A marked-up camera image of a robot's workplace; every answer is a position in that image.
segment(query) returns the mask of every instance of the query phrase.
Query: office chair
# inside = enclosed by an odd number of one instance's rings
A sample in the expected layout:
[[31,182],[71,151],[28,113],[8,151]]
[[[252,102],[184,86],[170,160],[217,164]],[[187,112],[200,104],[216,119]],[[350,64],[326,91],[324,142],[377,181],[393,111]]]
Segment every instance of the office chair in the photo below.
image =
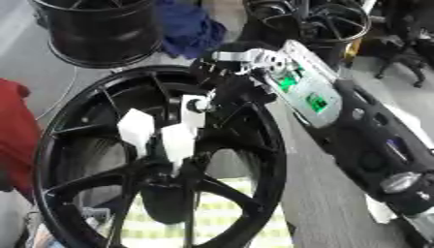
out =
[[423,39],[421,34],[434,30],[434,1],[432,0],[388,0],[384,1],[384,13],[387,21],[387,31],[396,35],[402,41],[402,46],[388,43],[391,48],[376,78],[383,78],[385,70],[393,63],[399,62],[408,67],[418,78],[413,84],[421,88],[425,75],[421,68],[425,63],[434,67],[434,43]]

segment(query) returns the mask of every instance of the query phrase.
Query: red cloth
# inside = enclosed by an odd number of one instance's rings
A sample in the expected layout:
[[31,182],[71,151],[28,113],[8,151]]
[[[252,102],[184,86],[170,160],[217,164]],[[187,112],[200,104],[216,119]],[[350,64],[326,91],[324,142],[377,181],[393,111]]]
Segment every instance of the red cloth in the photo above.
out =
[[23,98],[27,87],[0,78],[0,167],[25,196],[32,190],[33,153],[40,136],[35,117]]

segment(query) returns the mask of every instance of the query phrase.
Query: yellow striped cloth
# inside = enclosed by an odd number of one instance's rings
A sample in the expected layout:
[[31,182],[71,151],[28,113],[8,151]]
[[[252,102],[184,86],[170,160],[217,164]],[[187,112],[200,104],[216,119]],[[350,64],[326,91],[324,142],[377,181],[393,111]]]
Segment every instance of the yellow striped cloth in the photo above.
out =
[[[251,181],[247,177],[219,179],[234,189],[251,196]],[[195,211],[195,244],[201,244],[225,231],[240,216],[236,203],[222,197],[202,193],[201,203]],[[107,233],[109,223],[101,233]],[[129,248],[183,246],[184,225],[164,225],[147,215],[140,195],[137,195],[122,228],[122,244]],[[292,248],[288,226],[279,205],[263,230],[252,240],[250,248]]]

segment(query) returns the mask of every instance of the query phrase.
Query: chair wheel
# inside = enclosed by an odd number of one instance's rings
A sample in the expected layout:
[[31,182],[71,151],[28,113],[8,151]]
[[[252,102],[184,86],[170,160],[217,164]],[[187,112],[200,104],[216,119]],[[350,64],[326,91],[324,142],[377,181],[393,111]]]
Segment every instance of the chair wheel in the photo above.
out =
[[413,86],[414,86],[415,88],[422,88],[422,86],[423,86],[423,82],[421,82],[421,81],[417,81],[417,82],[415,82],[415,83],[413,84]]

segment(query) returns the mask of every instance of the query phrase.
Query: cable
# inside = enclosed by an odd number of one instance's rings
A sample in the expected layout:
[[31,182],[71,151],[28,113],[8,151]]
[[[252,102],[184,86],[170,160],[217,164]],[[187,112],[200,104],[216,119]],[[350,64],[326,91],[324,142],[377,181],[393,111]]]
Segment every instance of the cable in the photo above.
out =
[[71,92],[74,84],[76,84],[77,76],[78,76],[78,68],[77,68],[77,66],[75,66],[73,79],[71,80],[70,84],[66,88],[65,92],[62,94],[62,96],[53,105],[51,105],[51,107],[49,107],[43,114],[38,116],[36,118],[36,120],[40,120],[40,119],[44,118],[47,114],[51,113],[56,107],[58,107],[60,105],[60,103],[65,99],[65,97],[68,96],[68,94]]

